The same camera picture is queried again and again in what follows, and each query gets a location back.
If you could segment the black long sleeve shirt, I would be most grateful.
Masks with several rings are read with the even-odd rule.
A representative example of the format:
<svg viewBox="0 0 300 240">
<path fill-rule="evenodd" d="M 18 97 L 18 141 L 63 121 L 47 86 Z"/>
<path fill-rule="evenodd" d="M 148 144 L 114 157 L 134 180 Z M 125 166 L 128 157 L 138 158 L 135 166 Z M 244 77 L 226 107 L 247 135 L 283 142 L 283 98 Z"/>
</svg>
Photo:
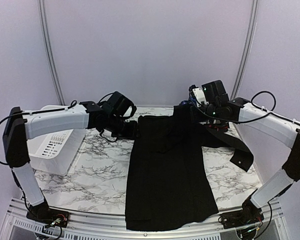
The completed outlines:
<svg viewBox="0 0 300 240">
<path fill-rule="evenodd" d="M 170 231 L 218 213 L 204 168 L 203 147 L 233 148 L 231 162 L 247 171 L 250 149 L 238 138 L 191 120 L 190 104 L 171 116 L 138 118 L 130 154 L 125 222 L 131 231 Z"/>
</svg>

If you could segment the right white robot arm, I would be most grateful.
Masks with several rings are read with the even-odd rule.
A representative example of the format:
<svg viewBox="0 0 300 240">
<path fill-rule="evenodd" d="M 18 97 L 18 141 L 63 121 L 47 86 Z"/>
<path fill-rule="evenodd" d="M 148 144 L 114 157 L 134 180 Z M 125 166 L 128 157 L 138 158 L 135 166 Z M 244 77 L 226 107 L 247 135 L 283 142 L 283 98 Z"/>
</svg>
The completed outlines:
<svg viewBox="0 0 300 240">
<path fill-rule="evenodd" d="M 300 121 L 289 119 L 256 105 L 252 99 L 242 97 L 229 99 L 221 80 L 195 85 L 189 88 L 189 101 L 204 124 L 233 123 L 244 125 L 278 141 L 290 150 L 281 168 L 257 189 L 246 201 L 248 204 L 238 212 L 237 219 L 248 224 L 260 209 L 272 199 L 285 193 L 300 181 Z"/>
</svg>

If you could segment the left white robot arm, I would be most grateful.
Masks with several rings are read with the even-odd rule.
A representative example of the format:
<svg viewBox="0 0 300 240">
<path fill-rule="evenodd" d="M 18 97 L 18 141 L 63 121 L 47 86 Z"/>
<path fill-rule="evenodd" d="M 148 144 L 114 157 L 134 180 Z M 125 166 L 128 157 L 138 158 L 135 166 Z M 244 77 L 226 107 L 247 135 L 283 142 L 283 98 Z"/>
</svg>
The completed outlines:
<svg viewBox="0 0 300 240">
<path fill-rule="evenodd" d="M 107 97 L 99 102 L 47 105 L 40 110 L 14 107 L 4 119 L 6 163 L 29 203 L 29 214 L 41 222 L 50 222 L 54 215 L 35 170 L 66 175 L 86 130 L 96 129 L 100 134 L 109 131 L 116 139 L 135 138 L 137 122 L 130 120 L 137 110 L 135 104 L 118 91 Z"/>
</svg>

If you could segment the blue plaid folded shirt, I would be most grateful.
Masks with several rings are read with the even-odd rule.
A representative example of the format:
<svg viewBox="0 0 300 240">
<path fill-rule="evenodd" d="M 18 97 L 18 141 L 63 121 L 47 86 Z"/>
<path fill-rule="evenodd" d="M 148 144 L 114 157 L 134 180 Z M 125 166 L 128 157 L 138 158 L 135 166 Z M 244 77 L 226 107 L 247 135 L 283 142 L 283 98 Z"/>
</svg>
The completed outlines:
<svg viewBox="0 0 300 240">
<path fill-rule="evenodd" d="M 192 101 L 191 100 L 183 100 L 179 103 L 180 106 L 183 106 L 183 105 L 192 105 Z"/>
</svg>

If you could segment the red black plaid folded shirt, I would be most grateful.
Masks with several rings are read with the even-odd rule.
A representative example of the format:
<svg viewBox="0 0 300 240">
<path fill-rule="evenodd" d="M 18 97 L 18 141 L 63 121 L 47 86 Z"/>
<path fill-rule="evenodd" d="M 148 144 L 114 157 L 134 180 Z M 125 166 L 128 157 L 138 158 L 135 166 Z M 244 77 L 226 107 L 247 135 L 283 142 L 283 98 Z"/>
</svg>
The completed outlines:
<svg viewBox="0 0 300 240">
<path fill-rule="evenodd" d="M 209 124 L 209 125 L 206 125 L 206 128 L 207 129 L 212 129 L 212 130 L 215 130 L 215 131 L 218 131 L 218 132 L 227 132 L 229 130 L 229 126 L 227 124 L 224 124 L 224 125 L 215 125 L 215 124 Z"/>
</svg>

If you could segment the white plastic laundry basket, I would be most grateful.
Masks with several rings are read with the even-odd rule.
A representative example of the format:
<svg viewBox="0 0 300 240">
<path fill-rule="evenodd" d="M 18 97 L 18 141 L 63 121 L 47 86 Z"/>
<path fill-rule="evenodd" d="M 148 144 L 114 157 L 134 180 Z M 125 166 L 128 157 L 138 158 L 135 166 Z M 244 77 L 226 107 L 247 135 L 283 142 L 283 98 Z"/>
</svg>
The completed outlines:
<svg viewBox="0 0 300 240">
<path fill-rule="evenodd" d="M 86 135 L 88 114 L 80 104 L 74 107 L 47 105 L 28 110 L 25 130 L 33 169 L 65 176 Z"/>
</svg>

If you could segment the right aluminium wall profile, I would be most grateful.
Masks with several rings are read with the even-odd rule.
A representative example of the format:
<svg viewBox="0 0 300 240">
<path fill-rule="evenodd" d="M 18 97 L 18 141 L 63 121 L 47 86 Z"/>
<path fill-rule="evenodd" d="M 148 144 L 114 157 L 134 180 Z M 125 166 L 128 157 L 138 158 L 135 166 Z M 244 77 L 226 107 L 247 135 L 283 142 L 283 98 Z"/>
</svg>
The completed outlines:
<svg viewBox="0 0 300 240">
<path fill-rule="evenodd" d="M 231 92 L 231 99 L 234 99 L 238 96 L 239 90 L 241 87 L 241 84 L 244 79 L 244 74 L 248 62 L 248 58 L 252 49 L 256 26 L 257 26 L 257 18 L 258 18 L 258 12 L 259 12 L 259 0 L 253 0 L 251 2 L 251 8 L 250 8 L 250 14 L 249 14 L 249 21 L 248 21 L 248 27 L 246 32 L 246 37 L 243 45 L 243 52 L 241 55 L 238 71 L 236 74 L 236 78 L 234 81 L 234 86 L 232 88 Z"/>
</svg>

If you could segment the aluminium wall profile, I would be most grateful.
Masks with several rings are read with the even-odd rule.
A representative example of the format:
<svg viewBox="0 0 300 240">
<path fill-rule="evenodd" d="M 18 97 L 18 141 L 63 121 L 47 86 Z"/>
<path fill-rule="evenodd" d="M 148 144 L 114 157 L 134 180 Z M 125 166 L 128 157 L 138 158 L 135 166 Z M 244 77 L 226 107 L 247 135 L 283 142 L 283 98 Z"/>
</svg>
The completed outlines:
<svg viewBox="0 0 300 240">
<path fill-rule="evenodd" d="M 259 0 L 253 0 L 251 2 L 251 8 L 250 8 L 250 14 L 249 14 L 249 21 L 248 21 L 248 27 L 246 32 L 246 37 L 243 45 L 243 52 L 241 55 L 238 71 L 236 74 L 236 78 L 234 81 L 234 86 L 232 88 L 231 92 L 231 99 L 234 99 L 238 96 L 239 90 L 241 87 L 241 84 L 244 79 L 244 74 L 248 62 L 248 58 L 252 49 L 256 26 L 257 26 L 257 18 L 258 18 L 258 12 L 259 12 Z"/>
<path fill-rule="evenodd" d="M 63 96 L 62 88 L 61 88 L 61 83 L 54 59 L 54 54 L 53 54 L 53 48 L 51 44 L 51 38 L 50 38 L 50 33 L 49 33 L 49 25 L 48 25 L 48 18 L 47 18 L 47 11 L 46 11 L 46 4 L 44 0 L 38 0 L 38 14 L 39 14 L 39 19 L 40 19 L 40 26 L 41 26 L 41 31 L 42 31 L 42 37 L 43 37 L 43 44 L 45 48 L 45 53 L 47 57 L 47 63 L 48 67 L 50 70 L 50 75 L 52 78 L 52 83 L 55 89 L 55 93 L 58 99 L 58 102 L 60 105 L 65 105 L 65 99 Z"/>
</svg>

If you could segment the aluminium table front rail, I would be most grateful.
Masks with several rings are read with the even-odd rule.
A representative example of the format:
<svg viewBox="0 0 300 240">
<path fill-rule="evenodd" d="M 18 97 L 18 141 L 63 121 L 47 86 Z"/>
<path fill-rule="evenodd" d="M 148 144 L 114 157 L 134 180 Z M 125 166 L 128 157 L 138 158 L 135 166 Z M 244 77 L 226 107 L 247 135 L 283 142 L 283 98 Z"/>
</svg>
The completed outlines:
<svg viewBox="0 0 300 240">
<path fill-rule="evenodd" d="M 12 199 L 0 240 L 241 240 L 248 230 L 259 224 L 224 229 L 218 215 L 202 223 L 190 223 L 172 231 L 131 231 L 126 229 L 122 215 L 70 211 L 66 227 L 45 228 L 43 223 L 26 217 L 21 199 Z"/>
</svg>

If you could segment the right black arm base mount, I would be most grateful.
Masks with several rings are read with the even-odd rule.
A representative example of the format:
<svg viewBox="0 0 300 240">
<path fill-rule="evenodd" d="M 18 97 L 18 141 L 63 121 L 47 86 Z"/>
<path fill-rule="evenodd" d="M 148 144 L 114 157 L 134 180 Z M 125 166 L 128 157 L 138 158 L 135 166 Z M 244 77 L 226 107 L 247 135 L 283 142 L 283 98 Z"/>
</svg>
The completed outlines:
<svg viewBox="0 0 300 240">
<path fill-rule="evenodd" d="M 248 207 L 241 210 L 224 212 L 220 215 L 218 221 L 223 225 L 224 229 L 230 229 L 261 223 L 264 219 L 264 215 L 260 209 L 254 211 L 251 207 Z"/>
</svg>

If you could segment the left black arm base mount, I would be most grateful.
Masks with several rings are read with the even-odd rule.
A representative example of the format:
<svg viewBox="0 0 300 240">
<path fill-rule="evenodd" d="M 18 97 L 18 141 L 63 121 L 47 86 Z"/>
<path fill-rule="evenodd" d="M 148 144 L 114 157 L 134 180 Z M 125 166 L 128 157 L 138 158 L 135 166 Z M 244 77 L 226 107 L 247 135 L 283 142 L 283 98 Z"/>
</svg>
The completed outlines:
<svg viewBox="0 0 300 240">
<path fill-rule="evenodd" d="M 65 228 L 68 225 L 70 213 L 53 208 L 35 207 L 27 212 L 26 218 L 45 224 L 47 227 L 62 227 Z"/>
</svg>

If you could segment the left aluminium wall profile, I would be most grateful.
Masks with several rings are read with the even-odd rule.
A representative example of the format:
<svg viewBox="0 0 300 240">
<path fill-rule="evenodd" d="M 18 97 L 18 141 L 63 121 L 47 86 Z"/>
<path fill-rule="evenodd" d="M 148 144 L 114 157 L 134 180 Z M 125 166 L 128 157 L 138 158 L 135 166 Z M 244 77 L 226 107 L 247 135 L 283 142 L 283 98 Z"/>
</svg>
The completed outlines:
<svg viewBox="0 0 300 240">
<path fill-rule="evenodd" d="M 46 4 L 44 0 L 38 0 L 38 14 L 39 14 L 39 19 L 40 19 L 40 26 L 41 26 L 41 31 L 42 31 L 42 37 L 43 37 L 43 44 L 45 48 L 45 53 L 47 57 L 47 63 L 48 67 L 50 70 L 50 75 L 52 78 L 52 83 L 55 89 L 55 93 L 58 99 L 58 102 L 60 105 L 65 105 L 65 99 L 63 96 L 62 88 L 61 88 L 61 83 L 54 59 L 54 54 L 53 54 L 53 48 L 51 44 L 51 38 L 50 38 L 50 33 L 49 33 L 49 25 L 48 25 L 48 18 L 47 18 L 47 11 L 46 11 Z"/>
</svg>

